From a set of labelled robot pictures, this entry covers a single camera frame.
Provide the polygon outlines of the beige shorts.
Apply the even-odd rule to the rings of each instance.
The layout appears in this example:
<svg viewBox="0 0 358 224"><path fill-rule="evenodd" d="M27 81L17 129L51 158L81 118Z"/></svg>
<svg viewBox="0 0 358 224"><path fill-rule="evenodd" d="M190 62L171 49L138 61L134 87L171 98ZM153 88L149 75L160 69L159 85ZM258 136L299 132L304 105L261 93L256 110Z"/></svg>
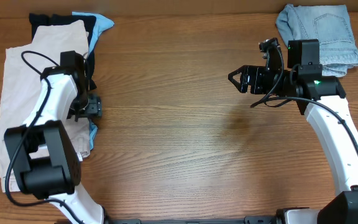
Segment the beige shorts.
<svg viewBox="0 0 358 224"><path fill-rule="evenodd" d="M10 162L4 133L8 128L20 126L30 115L40 95L39 74L21 59L21 53L32 50L60 61L60 53L74 50L87 56L88 32L84 22L78 20L62 26L40 26L32 42L21 47L6 50L4 76L0 100L0 179L2 191Z"/></svg>

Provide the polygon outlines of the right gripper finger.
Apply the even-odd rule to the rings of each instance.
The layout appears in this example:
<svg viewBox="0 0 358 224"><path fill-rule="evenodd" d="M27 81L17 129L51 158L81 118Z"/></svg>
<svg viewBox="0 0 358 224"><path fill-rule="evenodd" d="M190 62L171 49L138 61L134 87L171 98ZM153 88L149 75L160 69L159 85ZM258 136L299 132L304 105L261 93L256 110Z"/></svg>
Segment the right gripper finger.
<svg viewBox="0 0 358 224"><path fill-rule="evenodd" d="M228 77L232 78L235 75L241 74L244 71L244 66L241 66L240 68L236 69L235 71L231 72Z"/></svg>
<svg viewBox="0 0 358 224"><path fill-rule="evenodd" d="M241 82L238 82L237 80L234 79L234 76L236 76L236 74L228 75L228 80L236 87L236 89L241 92Z"/></svg>

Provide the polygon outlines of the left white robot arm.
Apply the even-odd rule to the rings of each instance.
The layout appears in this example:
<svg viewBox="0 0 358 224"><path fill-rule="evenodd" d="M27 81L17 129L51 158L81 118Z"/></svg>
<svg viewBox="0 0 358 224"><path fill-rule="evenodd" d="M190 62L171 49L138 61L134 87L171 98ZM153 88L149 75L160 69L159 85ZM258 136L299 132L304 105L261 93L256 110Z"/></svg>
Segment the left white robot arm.
<svg viewBox="0 0 358 224"><path fill-rule="evenodd" d="M96 203L81 183L79 155L63 122L100 117L101 99L88 92L85 59L75 51L62 52L60 63L39 73L41 91L21 126L9 128L4 142L10 163L4 183L7 198L28 207L11 195L9 179L14 176L23 194L37 198L32 206L50 203L71 223L108 223L105 209Z"/></svg>

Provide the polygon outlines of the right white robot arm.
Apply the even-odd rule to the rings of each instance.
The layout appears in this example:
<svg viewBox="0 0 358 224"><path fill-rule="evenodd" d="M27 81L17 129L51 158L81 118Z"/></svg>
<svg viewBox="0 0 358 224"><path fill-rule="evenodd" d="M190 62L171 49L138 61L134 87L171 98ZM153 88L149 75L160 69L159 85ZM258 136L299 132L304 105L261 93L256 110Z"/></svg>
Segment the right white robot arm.
<svg viewBox="0 0 358 224"><path fill-rule="evenodd" d="M247 217L245 223L358 223L358 131L339 79L322 74L318 40L289 41L287 63L276 38L261 42L259 49L266 64L243 65L229 81L241 93L262 95L253 107L296 102L329 162L336 196L321 210L282 208L274 216Z"/></svg>

